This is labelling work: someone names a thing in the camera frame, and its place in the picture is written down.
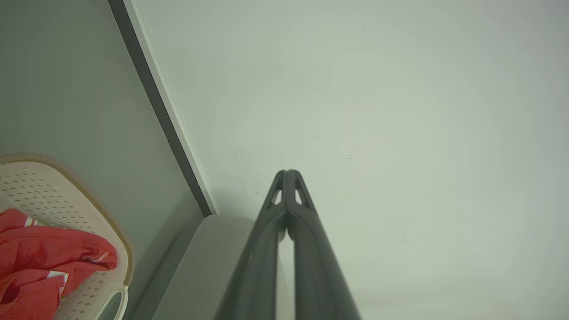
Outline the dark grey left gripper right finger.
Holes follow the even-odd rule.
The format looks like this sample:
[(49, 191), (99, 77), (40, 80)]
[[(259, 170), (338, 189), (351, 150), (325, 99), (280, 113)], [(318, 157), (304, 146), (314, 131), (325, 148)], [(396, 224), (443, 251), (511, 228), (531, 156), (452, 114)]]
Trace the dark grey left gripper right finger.
[(361, 316), (301, 173), (287, 171), (287, 231), (293, 240), (295, 318)]

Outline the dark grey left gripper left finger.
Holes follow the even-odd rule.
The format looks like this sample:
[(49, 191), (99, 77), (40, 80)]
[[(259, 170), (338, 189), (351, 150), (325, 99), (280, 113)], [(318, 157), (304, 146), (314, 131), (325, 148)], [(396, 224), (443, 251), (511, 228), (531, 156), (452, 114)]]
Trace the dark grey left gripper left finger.
[(285, 230), (285, 171), (276, 173), (216, 313), (217, 320), (274, 320), (278, 247)]

